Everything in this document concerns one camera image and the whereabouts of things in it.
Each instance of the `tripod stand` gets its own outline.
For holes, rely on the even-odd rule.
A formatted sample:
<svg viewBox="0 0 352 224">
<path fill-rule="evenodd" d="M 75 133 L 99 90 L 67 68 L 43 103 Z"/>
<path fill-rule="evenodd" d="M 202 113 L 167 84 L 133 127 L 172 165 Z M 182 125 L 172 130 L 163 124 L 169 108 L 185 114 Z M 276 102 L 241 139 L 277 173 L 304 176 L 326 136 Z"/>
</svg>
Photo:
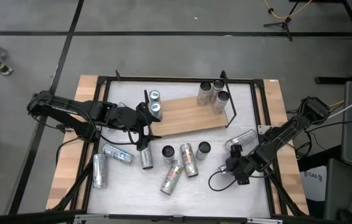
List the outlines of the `tripod stand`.
<svg viewBox="0 0 352 224">
<path fill-rule="evenodd" d="M 289 12 L 289 16 L 294 12 L 295 8 L 298 6 L 299 0 L 296 1 L 295 5 L 293 6 L 292 10 Z M 274 11 L 273 8 L 269 9 L 269 13 L 271 14 Z M 288 28 L 288 23 L 291 21 L 290 17 L 287 17 L 283 22 L 274 22 L 270 24 L 264 24 L 264 27 L 270 27 L 270 26 L 279 26 L 285 31 L 287 31 L 288 39 L 289 41 L 292 41 L 292 36 L 290 35 L 289 28 Z"/>
</svg>

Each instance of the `wooden board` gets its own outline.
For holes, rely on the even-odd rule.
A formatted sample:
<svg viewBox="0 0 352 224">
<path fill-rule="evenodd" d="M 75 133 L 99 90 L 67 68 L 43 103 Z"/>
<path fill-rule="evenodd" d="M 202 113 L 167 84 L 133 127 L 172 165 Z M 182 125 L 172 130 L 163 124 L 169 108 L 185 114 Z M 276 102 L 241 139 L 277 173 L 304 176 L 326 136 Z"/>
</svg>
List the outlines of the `wooden board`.
<svg viewBox="0 0 352 224">
<path fill-rule="evenodd" d="M 96 82 L 97 76 L 82 75 L 76 91 L 75 100 L 91 100 L 94 95 Z M 287 121 L 280 84 L 278 80 L 264 80 L 264 84 L 272 125 L 280 126 Z M 264 114 L 262 113 L 263 108 L 260 103 L 260 94 L 257 94 L 257 100 L 259 102 L 259 110 L 262 114 L 260 119 L 262 123 L 264 123 Z M 64 141 L 72 139 L 74 137 L 72 134 L 74 135 L 74 133 L 65 134 Z M 57 205 L 60 199 L 74 184 L 82 146 L 82 142 L 75 141 L 72 144 L 62 148 L 58 166 L 55 170 L 50 195 L 47 201 L 47 208 L 52 208 Z M 280 173 L 285 190 L 289 193 L 293 201 L 297 203 L 299 208 L 308 214 L 302 181 L 300 179 L 300 173 L 295 158 L 295 151 L 291 147 L 283 147 L 282 150 L 278 152 L 278 161 L 280 163 Z M 273 189 L 273 195 L 276 213 L 280 214 L 279 199 L 275 189 Z M 81 208 L 81 204 L 79 202 L 77 204 L 77 208 Z"/>
<path fill-rule="evenodd" d="M 226 113 L 214 114 L 213 104 L 196 104 L 196 96 L 161 102 L 163 119 L 151 125 L 157 136 L 186 133 L 209 128 L 224 127 L 228 124 Z"/>
</svg>

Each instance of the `gray floor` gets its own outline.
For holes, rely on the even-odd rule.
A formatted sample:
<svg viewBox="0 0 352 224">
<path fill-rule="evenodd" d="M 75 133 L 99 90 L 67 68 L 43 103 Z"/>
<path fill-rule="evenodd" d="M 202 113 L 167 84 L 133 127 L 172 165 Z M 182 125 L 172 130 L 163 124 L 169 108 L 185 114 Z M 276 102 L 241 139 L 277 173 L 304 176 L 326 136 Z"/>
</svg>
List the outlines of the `gray floor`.
<svg viewBox="0 0 352 224">
<path fill-rule="evenodd" d="M 77 2 L 0 1 L 0 30 L 68 31 Z M 269 2 L 280 15 L 293 6 L 286 0 Z M 262 24 L 275 21 L 260 0 L 89 0 L 76 30 L 265 32 L 272 30 Z M 290 29 L 352 32 L 352 24 L 340 4 L 311 4 L 292 19 Z M 6 211 L 36 126 L 26 105 L 32 93 L 50 87 L 64 41 L 65 37 L 0 36 L 15 70 L 11 77 L 0 76 L 0 214 Z M 302 37 L 289 42 L 285 37 L 74 37 L 57 95 L 73 97 L 81 74 L 114 75 L 115 69 L 122 75 L 176 77 L 216 77 L 226 70 L 231 78 L 279 79 L 285 107 L 291 110 L 307 95 L 328 104 L 343 99 L 343 86 L 315 85 L 313 77 L 351 75 L 352 38 Z M 316 135 L 322 146 L 335 146 L 341 127 L 321 129 Z M 20 212 L 45 208 L 62 138 L 62 133 L 45 129 Z M 304 135 L 298 136 L 295 145 L 305 141 Z"/>
</svg>

